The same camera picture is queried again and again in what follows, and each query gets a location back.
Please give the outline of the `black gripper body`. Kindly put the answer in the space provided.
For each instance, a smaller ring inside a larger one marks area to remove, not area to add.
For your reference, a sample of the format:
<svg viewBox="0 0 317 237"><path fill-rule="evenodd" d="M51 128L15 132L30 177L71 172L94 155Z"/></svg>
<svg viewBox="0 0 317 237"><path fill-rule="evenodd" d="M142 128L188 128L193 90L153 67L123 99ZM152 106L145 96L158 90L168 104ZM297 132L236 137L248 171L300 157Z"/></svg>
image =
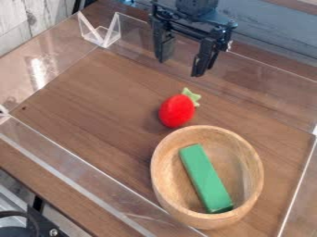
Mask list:
<svg viewBox="0 0 317 237"><path fill-rule="evenodd" d="M174 33L194 40L210 37L220 51L232 44L232 32L239 22L217 10L220 0L152 0L150 23L156 46L168 43Z"/></svg>

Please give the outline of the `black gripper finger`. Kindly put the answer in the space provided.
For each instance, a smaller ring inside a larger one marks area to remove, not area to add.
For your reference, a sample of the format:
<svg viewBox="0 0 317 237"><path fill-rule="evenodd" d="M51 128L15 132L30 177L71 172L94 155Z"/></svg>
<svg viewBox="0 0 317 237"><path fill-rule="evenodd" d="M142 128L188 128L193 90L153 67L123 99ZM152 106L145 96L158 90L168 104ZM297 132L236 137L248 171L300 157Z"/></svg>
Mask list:
<svg viewBox="0 0 317 237"><path fill-rule="evenodd" d="M176 51L176 35L166 22L153 19L153 40L156 57L160 63L168 61Z"/></svg>
<svg viewBox="0 0 317 237"><path fill-rule="evenodd" d="M194 57L192 65L192 76L201 77L205 72L212 69L216 59L220 55L217 41L212 38L205 38L201 41L200 51Z"/></svg>

